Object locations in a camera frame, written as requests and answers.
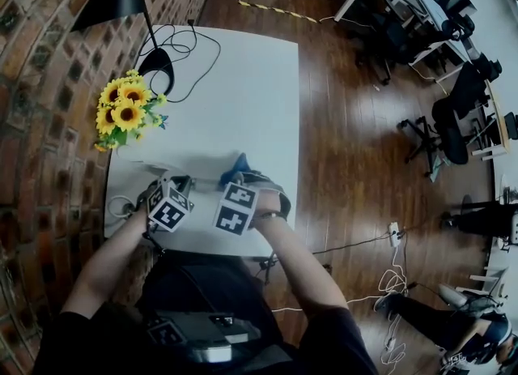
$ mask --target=sunflower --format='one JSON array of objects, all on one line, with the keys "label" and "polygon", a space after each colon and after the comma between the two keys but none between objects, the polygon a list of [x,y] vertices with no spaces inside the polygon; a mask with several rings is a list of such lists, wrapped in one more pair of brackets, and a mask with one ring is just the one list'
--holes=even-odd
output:
[{"label": "sunflower", "polygon": [[94,144],[94,147],[98,150],[98,151],[106,151],[106,147],[102,147],[100,145],[98,145],[97,143]]},{"label": "sunflower", "polygon": [[119,100],[131,100],[138,107],[145,105],[150,97],[151,92],[141,83],[123,83],[119,87]]},{"label": "sunflower", "polygon": [[99,103],[100,106],[114,105],[119,98],[119,87],[126,82],[126,78],[114,79],[108,83],[100,94]]},{"label": "sunflower", "polygon": [[162,124],[162,116],[153,116],[153,126],[160,126]]},{"label": "sunflower", "polygon": [[122,131],[137,129],[145,114],[146,112],[128,99],[122,99],[112,111],[113,120]]},{"label": "sunflower", "polygon": [[112,116],[112,109],[109,107],[103,107],[97,112],[97,130],[101,134],[111,134],[115,129],[115,121]]},{"label": "sunflower", "polygon": [[162,104],[165,104],[165,102],[168,101],[168,98],[163,93],[158,94],[156,99],[159,102],[159,106],[161,106]]}]

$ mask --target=wooden floor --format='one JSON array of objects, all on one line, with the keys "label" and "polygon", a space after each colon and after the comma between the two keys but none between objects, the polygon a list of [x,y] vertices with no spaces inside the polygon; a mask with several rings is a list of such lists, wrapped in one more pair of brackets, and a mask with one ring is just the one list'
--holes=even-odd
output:
[{"label": "wooden floor", "polygon": [[[342,2],[243,1],[317,19],[333,15]],[[434,101],[444,96],[437,85],[421,80],[410,68],[399,66],[393,82],[382,87],[368,67],[356,68],[357,45],[346,39],[345,26],[331,19],[315,24],[240,6],[236,0],[207,0],[199,24],[273,36],[299,45],[296,228],[311,250],[377,237],[386,231],[389,222],[397,221],[400,227],[412,228],[406,248],[409,282],[419,281],[434,289],[441,282],[470,285],[468,276],[480,273],[484,266],[485,241],[458,232],[443,232],[437,217],[450,205],[460,203],[465,194],[470,194],[474,201],[488,199],[490,165],[475,160],[465,166],[446,167],[439,173],[438,181],[431,184],[423,177],[424,157],[405,165],[414,138],[396,128],[400,120],[430,114]],[[397,255],[399,264],[403,264],[403,246]],[[376,241],[317,257],[323,264],[332,265],[334,279],[350,300],[378,293],[379,279],[390,267],[392,256],[388,241]],[[271,274],[266,293],[271,307],[297,307],[282,268],[276,266]],[[425,288],[417,287],[411,295],[436,308],[445,308]],[[382,335],[389,324],[372,312],[371,300],[354,303],[350,309],[380,373],[388,373],[393,365],[382,365],[380,353]],[[303,314],[286,311],[276,316],[286,340],[297,344],[306,327]],[[406,342],[406,357],[394,374],[436,372],[434,345],[404,322],[397,332],[397,343],[400,342]]]}]

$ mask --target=hand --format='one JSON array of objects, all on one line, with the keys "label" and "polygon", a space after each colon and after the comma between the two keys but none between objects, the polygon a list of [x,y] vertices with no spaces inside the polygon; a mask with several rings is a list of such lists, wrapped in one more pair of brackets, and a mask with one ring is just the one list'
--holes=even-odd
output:
[{"label": "hand", "polygon": [[278,196],[278,192],[275,190],[260,190],[254,214],[260,215],[271,211],[281,211],[281,198]]},{"label": "hand", "polygon": [[134,212],[133,215],[128,219],[128,224],[131,224],[131,228],[135,231],[143,234],[146,232],[146,222],[147,222],[147,206],[143,203],[138,211]]}]

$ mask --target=power strip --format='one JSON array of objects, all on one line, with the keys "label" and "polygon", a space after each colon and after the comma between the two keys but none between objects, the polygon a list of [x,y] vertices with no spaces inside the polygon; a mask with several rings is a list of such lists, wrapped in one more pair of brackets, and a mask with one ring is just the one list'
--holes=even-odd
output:
[{"label": "power strip", "polygon": [[400,245],[401,240],[399,239],[399,227],[397,223],[390,223],[388,225],[388,234],[390,235],[390,245],[396,248]]}]

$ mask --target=sleeve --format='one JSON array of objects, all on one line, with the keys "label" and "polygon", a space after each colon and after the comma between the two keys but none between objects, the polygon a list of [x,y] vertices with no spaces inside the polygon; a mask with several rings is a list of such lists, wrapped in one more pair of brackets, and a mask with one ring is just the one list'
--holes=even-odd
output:
[{"label": "sleeve", "polygon": [[323,367],[334,373],[344,364],[350,373],[378,373],[348,309],[326,310],[311,319],[299,350],[311,373],[328,372]]},{"label": "sleeve", "polygon": [[45,328],[33,375],[86,373],[91,348],[91,322],[72,312],[61,313]]}]

